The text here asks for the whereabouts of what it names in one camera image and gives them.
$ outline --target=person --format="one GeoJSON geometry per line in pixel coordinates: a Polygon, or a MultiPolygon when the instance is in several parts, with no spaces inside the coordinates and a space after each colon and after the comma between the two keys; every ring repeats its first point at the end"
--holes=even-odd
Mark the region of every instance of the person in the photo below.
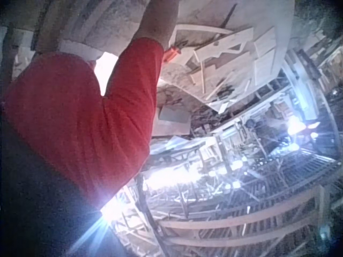
{"type": "Polygon", "coordinates": [[[2,256],[126,256],[99,211],[144,164],[179,0],[151,0],[105,96],[81,58],[39,55],[2,99],[2,256]]]}

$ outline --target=red shirt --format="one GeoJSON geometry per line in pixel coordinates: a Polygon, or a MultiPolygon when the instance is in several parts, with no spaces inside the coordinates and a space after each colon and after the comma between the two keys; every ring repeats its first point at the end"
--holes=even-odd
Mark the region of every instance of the red shirt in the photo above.
{"type": "Polygon", "coordinates": [[[42,55],[12,83],[6,118],[36,153],[102,207],[149,155],[162,58],[156,41],[134,40],[102,97],[81,58],[42,55]]]}

